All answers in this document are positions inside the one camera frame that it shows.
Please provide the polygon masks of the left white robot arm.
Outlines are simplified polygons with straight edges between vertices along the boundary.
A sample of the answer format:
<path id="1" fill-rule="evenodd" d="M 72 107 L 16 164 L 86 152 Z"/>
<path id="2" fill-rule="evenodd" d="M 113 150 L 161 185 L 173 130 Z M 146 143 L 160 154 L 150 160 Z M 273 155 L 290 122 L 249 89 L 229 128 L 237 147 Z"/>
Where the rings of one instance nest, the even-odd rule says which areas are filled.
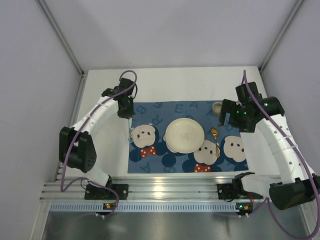
<path id="1" fill-rule="evenodd" d="M 138 90 L 136 82 L 121 76 L 119 84 L 104 90 L 98 102 L 81 120 L 60 130 L 58 158 L 63 163 L 61 192 L 65 192 L 75 182 L 72 180 L 68 184 L 64 183 L 67 167 L 85 174 L 78 177 L 77 181 L 85 180 L 98 188 L 112 187 L 112 177 L 97 164 L 94 137 L 114 115 L 132 123 L 135 114 L 132 94 Z"/>

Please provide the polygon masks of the blue bear print cloth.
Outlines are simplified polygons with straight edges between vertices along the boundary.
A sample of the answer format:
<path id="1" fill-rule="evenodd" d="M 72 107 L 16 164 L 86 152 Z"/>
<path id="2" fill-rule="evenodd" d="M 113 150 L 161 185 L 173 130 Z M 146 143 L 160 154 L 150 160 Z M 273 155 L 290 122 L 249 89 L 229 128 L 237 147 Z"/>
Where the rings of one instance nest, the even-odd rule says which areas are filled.
<path id="1" fill-rule="evenodd" d="M 212 111 L 217 101 L 137 102 L 132 119 L 132 138 L 128 157 L 130 174 L 172 174 L 247 171 L 244 143 L 239 130 L 224 125 Z M 204 142 L 195 152 L 171 152 L 164 141 L 168 125 L 179 118 L 198 122 L 204 130 Z M 216 157 L 218 130 L 220 157 Z"/>

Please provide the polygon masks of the cream round plate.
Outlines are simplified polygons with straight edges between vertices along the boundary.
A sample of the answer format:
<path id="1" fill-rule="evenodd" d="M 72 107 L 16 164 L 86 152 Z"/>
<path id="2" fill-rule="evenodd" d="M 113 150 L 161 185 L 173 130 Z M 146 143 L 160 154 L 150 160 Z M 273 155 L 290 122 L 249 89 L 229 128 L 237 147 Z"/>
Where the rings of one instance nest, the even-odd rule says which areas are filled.
<path id="1" fill-rule="evenodd" d="M 202 126 L 190 118 L 178 118 L 166 128 L 163 140 L 172 153 L 190 154 L 205 140 Z"/>

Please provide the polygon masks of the gold spoon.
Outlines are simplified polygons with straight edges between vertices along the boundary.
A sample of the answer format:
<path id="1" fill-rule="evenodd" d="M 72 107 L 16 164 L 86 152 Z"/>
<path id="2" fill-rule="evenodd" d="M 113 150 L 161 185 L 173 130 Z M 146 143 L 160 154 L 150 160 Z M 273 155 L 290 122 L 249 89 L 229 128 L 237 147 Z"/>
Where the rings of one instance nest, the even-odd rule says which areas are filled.
<path id="1" fill-rule="evenodd" d="M 214 137 L 214 140 L 215 140 L 215 155 L 217 158 L 220 157 L 220 148 L 219 148 L 219 145 L 218 145 L 218 130 L 216 128 L 212 128 L 211 129 L 211 134 L 213 135 Z"/>

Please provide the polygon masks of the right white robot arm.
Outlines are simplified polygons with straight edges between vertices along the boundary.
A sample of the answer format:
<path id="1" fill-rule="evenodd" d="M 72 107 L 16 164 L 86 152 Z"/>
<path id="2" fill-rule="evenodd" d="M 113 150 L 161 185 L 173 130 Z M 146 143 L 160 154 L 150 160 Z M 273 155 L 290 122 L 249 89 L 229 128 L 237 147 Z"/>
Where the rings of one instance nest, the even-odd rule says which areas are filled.
<path id="1" fill-rule="evenodd" d="M 254 133 L 259 130 L 276 161 L 280 173 L 280 182 L 255 172 L 245 172 L 232 179 L 235 192 L 240 196 L 255 193 L 271 199 L 279 210 L 312 202 L 320 188 L 320 177 L 311 169 L 309 177 L 304 164 L 296 153 L 298 146 L 287 125 L 285 111 L 280 101 L 272 96 L 264 98 L 255 82 L 242 84 L 235 89 L 237 101 L 224 99 L 219 126 L 225 123 L 241 133 Z"/>

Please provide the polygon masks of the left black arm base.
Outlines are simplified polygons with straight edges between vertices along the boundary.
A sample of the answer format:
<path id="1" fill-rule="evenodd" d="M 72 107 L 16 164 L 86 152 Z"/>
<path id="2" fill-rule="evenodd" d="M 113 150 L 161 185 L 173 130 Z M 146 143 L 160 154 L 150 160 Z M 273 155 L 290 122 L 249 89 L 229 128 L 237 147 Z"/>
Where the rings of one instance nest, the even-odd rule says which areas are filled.
<path id="1" fill-rule="evenodd" d="M 117 193 L 119 200 L 126 200 L 129 194 L 128 184 L 113 184 L 111 189 Z M 85 200 L 116 200 L 116 195 L 110 190 L 88 184 L 85 188 Z"/>

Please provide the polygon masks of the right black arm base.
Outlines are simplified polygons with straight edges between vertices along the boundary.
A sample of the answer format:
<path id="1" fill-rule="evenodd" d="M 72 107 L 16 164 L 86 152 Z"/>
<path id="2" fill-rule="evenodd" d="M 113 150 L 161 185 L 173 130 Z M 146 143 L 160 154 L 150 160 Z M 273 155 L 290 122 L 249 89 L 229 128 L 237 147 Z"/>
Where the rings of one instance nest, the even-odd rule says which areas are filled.
<path id="1" fill-rule="evenodd" d="M 253 172 L 245 172 L 236 175 L 231 183 L 219 183 L 217 184 L 218 199 L 226 202 L 232 202 L 233 200 L 249 200 L 251 198 L 261 200 L 264 197 L 253 192 L 245 191 L 242 185 L 242 178 L 253 174 Z"/>

